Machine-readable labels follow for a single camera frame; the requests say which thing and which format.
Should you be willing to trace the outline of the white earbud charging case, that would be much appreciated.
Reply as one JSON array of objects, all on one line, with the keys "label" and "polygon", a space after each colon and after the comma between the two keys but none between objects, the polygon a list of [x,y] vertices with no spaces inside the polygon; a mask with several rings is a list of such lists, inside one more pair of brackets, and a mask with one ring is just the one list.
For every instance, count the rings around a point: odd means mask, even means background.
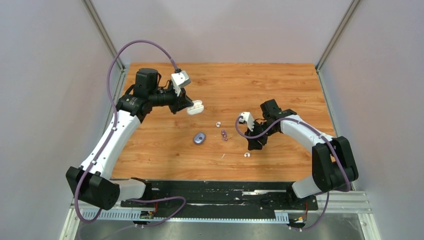
[{"label": "white earbud charging case", "polygon": [[193,100],[193,106],[190,106],[186,109],[188,115],[197,115],[204,111],[205,107],[202,100]]}]

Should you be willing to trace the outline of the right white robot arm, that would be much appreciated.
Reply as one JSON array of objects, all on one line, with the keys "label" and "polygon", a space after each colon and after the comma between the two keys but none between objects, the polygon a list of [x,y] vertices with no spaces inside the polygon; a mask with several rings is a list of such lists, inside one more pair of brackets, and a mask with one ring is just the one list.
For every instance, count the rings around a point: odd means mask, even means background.
[{"label": "right white robot arm", "polygon": [[305,122],[295,111],[281,109],[274,99],[260,105],[262,119],[241,112],[235,121],[236,131],[248,142],[248,150],[262,150],[268,138],[281,133],[296,140],[311,153],[311,175],[288,188],[286,204],[298,209],[307,197],[330,191],[349,192],[358,179],[353,151],[344,136],[334,137]]}]

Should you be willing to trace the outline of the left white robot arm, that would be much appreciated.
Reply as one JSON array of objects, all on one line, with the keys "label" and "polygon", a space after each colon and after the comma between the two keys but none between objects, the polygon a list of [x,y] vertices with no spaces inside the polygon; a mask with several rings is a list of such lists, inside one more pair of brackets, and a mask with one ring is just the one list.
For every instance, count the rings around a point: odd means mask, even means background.
[{"label": "left white robot arm", "polygon": [[166,86],[159,86],[161,74],[153,68],[141,68],[132,84],[119,98],[109,126],[91,154],[79,167],[69,167],[65,177],[76,201],[101,210],[110,210],[116,202],[134,199],[140,206],[149,206],[153,193],[140,178],[111,180],[115,164],[129,138],[154,107],[169,107],[176,114],[193,110],[200,100],[191,100],[185,87],[191,83],[186,71],[171,74]]}]

